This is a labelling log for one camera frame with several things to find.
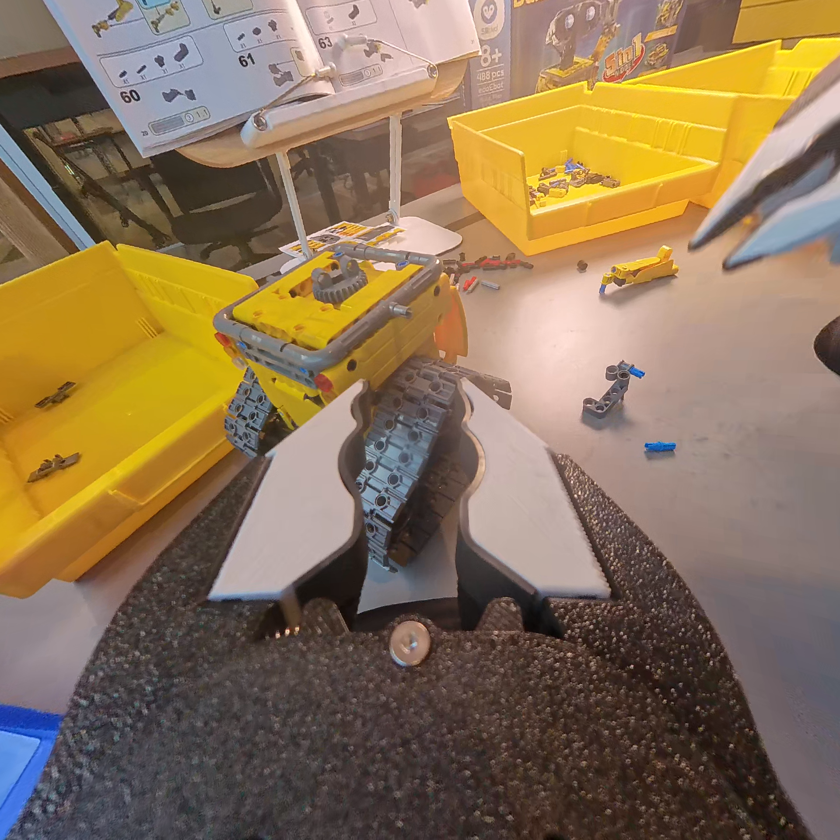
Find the pile of small building pieces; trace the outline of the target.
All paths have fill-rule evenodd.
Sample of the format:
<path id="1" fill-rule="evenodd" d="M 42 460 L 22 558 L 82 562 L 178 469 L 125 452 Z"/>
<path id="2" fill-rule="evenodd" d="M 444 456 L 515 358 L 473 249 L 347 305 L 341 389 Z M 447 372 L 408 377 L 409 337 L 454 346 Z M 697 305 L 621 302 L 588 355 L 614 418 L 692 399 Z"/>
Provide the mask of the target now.
<path id="1" fill-rule="evenodd" d="M 518 257 L 515 252 L 510 252 L 504 257 L 484 255 L 472 260 L 467 260 L 466 255 L 461 253 L 457 259 L 444 259 L 442 267 L 452 287 L 467 290 L 479 282 L 481 273 L 519 268 L 532 270 L 533 264 L 525 258 Z"/>

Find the large yellow bin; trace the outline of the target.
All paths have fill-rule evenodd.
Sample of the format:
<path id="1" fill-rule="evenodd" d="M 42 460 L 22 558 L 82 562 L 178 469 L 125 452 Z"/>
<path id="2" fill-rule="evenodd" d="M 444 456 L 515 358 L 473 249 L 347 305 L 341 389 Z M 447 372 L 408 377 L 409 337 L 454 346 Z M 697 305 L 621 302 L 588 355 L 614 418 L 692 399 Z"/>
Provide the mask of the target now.
<path id="1" fill-rule="evenodd" d="M 731 96 L 667 87 L 586 84 L 449 119 L 465 199 L 524 255 L 683 214 L 718 177 Z M 544 167 L 572 159 L 617 187 L 571 187 L 531 200 Z"/>

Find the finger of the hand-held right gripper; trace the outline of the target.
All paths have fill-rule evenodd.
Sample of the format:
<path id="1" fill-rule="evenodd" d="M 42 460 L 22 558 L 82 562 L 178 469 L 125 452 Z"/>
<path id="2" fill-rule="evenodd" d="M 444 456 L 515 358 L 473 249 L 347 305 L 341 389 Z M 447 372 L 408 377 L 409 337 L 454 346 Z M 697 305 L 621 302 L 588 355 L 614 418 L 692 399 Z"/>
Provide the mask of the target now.
<path id="1" fill-rule="evenodd" d="M 689 249 L 702 248 L 747 217 L 758 227 L 826 182 L 839 182 L 839 92 L 806 90 L 709 211 Z"/>
<path id="2" fill-rule="evenodd" d="M 724 259 L 735 270 L 769 256 L 797 249 L 817 239 L 831 242 L 829 260 L 839 263 L 839 182 L 826 182 L 813 192 L 784 204 Z"/>

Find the printed sticker sheet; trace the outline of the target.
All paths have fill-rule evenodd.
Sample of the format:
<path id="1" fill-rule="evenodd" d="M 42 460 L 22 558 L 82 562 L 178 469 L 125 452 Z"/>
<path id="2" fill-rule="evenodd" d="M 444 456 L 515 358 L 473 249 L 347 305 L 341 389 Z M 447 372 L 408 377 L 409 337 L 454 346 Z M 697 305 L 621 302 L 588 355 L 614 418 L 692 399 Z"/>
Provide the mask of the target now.
<path id="1" fill-rule="evenodd" d="M 314 253 L 345 241 L 354 245 L 376 246 L 404 232 L 404 227 L 389 223 L 370 226 L 341 221 L 309 234 L 308 247 Z"/>

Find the yellow toy tracked robot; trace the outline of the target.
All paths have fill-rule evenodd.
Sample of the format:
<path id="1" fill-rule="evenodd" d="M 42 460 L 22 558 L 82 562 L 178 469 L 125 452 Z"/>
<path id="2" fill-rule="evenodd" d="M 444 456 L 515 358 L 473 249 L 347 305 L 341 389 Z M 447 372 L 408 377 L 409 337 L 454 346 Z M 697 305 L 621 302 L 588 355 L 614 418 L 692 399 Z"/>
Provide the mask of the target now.
<path id="1" fill-rule="evenodd" d="M 221 310 L 216 339 L 245 372 L 224 420 L 248 457 L 358 381 L 371 387 L 362 498 L 371 561 L 407 567 L 465 487 L 455 465 L 456 394 L 473 382 L 500 407 L 511 386 L 457 364 L 468 353 L 459 293 L 435 255 L 348 240 Z"/>

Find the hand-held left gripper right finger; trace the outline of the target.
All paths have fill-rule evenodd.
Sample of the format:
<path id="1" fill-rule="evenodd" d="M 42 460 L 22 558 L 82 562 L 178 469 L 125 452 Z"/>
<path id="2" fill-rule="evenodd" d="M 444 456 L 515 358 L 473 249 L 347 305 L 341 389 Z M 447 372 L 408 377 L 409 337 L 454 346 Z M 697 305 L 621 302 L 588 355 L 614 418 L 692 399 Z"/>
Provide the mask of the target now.
<path id="1" fill-rule="evenodd" d="M 463 628 L 510 598 L 526 628 L 548 628 L 549 599 L 609 602 L 613 591 L 557 459 L 540 437 L 472 381 L 460 455 L 469 483 L 458 503 L 455 567 Z"/>

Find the yellow bins stack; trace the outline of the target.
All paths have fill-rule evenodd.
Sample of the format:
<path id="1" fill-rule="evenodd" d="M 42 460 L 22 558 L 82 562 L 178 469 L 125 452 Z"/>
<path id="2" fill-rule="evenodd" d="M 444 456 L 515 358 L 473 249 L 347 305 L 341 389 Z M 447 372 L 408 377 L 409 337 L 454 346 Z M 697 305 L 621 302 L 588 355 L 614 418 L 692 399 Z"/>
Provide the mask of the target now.
<path id="1" fill-rule="evenodd" d="M 741 1 L 733 45 L 838 35 L 838 1 Z"/>

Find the white book stand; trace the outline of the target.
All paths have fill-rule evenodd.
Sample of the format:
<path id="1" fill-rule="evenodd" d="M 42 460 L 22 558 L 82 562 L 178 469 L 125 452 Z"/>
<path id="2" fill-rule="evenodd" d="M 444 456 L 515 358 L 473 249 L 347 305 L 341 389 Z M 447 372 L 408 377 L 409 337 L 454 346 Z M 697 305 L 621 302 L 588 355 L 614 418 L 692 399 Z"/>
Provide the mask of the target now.
<path id="1" fill-rule="evenodd" d="M 341 52 L 356 48 L 384 48 L 389 54 L 402 53 L 418 61 L 419 65 L 400 70 L 395 75 L 376 77 L 347 91 L 287 103 L 291 93 L 307 82 L 337 79 L 338 68 L 329 62 L 303 77 L 272 103 L 254 112 L 239 133 L 229 129 L 178 150 L 189 160 L 216 168 L 231 168 L 275 157 L 304 259 L 312 257 L 313 251 L 291 175 L 289 150 L 387 117 L 390 195 L 385 220 L 399 225 L 402 211 L 402 115 L 405 110 L 431 99 L 440 75 L 438 63 L 380 38 L 340 34 L 335 39 L 335 45 Z"/>

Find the small yellow block assembly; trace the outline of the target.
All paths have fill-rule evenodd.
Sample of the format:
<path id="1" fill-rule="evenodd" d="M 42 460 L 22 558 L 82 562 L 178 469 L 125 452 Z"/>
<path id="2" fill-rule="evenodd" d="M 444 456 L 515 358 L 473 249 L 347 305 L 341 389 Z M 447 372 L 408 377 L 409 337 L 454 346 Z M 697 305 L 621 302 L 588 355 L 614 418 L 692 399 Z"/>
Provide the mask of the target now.
<path id="1" fill-rule="evenodd" d="M 679 267 L 673 260 L 673 249 L 663 245 L 653 257 L 612 266 L 602 277 L 599 295 L 605 295 L 606 288 L 610 285 L 640 285 L 660 278 L 674 277 L 678 272 Z"/>

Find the instruction booklet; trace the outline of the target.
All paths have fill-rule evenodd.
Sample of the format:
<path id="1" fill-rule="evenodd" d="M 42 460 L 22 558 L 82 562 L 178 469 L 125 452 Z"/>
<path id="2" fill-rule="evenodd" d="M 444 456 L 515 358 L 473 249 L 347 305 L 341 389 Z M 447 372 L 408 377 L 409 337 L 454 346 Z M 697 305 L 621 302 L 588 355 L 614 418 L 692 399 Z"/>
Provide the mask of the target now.
<path id="1" fill-rule="evenodd" d="M 438 64 L 430 100 L 447 98 L 479 54 L 476 22 L 459 1 L 46 2 L 144 157 L 242 126 L 329 62 L 287 103 L 347 91 L 418 67 L 384 48 L 339 51 L 340 34 L 382 39 Z"/>

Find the grey desk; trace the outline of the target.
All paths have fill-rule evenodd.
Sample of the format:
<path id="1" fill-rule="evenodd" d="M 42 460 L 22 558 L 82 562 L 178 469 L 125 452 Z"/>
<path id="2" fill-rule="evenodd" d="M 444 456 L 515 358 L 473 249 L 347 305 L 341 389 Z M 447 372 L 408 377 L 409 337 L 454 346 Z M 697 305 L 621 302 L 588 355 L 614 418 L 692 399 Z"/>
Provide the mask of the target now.
<path id="1" fill-rule="evenodd" d="M 746 227 L 690 250 L 701 217 L 464 298 L 466 365 L 557 459 L 609 602 L 549 599 L 544 632 L 434 620 L 398 665 L 420 586 L 456 603 L 457 501 L 393 593 L 368 573 L 375 631 L 258 640 L 278 604 L 207 600 L 265 464 L 234 450 L 127 541 L 141 565 L 2 597 L 2 704 L 64 718 L 9 837 L 838 838 L 839 391 L 813 349 L 838 267 L 723 270 Z M 599 295 L 663 245 L 676 276 Z M 583 416 L 620 361 L 645 377 Z"/>

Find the wide yellow bin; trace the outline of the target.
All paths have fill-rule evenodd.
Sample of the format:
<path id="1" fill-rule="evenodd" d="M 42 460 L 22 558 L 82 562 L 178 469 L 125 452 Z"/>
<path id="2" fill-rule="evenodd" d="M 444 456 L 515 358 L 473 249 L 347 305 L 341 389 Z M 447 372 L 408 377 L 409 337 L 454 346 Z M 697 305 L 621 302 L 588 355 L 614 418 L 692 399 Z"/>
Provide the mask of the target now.
<path id="1" fill-rule="evenodd" d="M 75 581 L 233 450 L 214 317 L 247 275 L 101 243 L 1 288 L 1 592 Z M 76 382 L 62 404 L 35 404 Z M 54 455 L 76 465 L 32 484 Z"/>

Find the black office chair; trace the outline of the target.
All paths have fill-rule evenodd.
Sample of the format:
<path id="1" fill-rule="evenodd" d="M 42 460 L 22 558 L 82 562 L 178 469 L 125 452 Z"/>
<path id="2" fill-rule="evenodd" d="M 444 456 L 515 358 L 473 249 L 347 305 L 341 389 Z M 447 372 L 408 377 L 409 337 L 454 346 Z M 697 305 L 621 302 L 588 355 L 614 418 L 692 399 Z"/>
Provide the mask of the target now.
<path id="1" fill-rule="evenodd" d="M 154 155 L 151 162 L 182 211 L 171 221 L 172 232 L 185 246 L 200 245 L 200 260 L 228 247 L 239 254 L 232 270 L 271 257 L 255 251 L 251 241 L 275 228 L 270 221 L 282 200 L 258 163 L 216 168 L 179 151 Z"/>

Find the blue printed cardboard box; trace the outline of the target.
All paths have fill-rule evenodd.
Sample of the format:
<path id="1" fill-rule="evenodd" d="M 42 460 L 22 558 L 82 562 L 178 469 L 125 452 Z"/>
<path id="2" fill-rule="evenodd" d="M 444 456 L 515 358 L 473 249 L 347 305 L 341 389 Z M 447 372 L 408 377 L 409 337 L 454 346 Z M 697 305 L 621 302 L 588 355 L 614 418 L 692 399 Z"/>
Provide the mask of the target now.
<path id="1" fill-rule="evenodd" d="M 482 109 L 580 82 L 623 82 L 727 51 L 740 1 L 474 1 L 479 56 L 465 102 Z"/>

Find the grey bent beam piece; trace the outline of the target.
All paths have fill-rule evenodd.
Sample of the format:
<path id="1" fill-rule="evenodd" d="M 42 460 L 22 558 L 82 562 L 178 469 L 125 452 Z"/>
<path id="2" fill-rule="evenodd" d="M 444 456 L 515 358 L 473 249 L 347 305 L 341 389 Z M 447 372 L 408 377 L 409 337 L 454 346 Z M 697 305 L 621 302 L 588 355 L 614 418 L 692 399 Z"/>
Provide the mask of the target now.
<path id="1" fill-rule="evenodd" d="M 583 400 L 583 416 L 594 419 L 603 419 L 610 416 L 614 410 L 623 404 L 628 386 L 629 378 L 627 377 L 619 377 L 609 381 L 608 387 L 600 398 L 587 397 Z"/>

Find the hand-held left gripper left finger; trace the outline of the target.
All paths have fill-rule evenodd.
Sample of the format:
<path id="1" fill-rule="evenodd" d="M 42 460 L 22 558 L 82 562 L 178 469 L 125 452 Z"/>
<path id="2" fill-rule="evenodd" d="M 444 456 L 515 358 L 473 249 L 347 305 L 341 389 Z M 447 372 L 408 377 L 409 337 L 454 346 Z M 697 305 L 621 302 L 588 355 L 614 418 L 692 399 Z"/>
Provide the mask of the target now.
<path id="1" fill-rule="evenodd" d="M 353 624 L 368 571 L 357 480 L 371 388 L 352 384 L 265 457 L 212 582 L 210 603 L 279 603 L 298 624 L 314 599 Z"/>

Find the black dimpled cushion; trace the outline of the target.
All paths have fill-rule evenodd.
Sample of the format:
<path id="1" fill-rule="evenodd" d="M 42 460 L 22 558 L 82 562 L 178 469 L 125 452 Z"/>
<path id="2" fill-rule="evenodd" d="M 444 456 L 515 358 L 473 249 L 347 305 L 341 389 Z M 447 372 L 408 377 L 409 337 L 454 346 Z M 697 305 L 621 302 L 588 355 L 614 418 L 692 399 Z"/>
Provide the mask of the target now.
<path id="1" fill-rule="evenodd" d="M 840 375 L 840 317 L 835 317 L 816 335 L 813 349 L 816 358 L 835 375 Z"/>

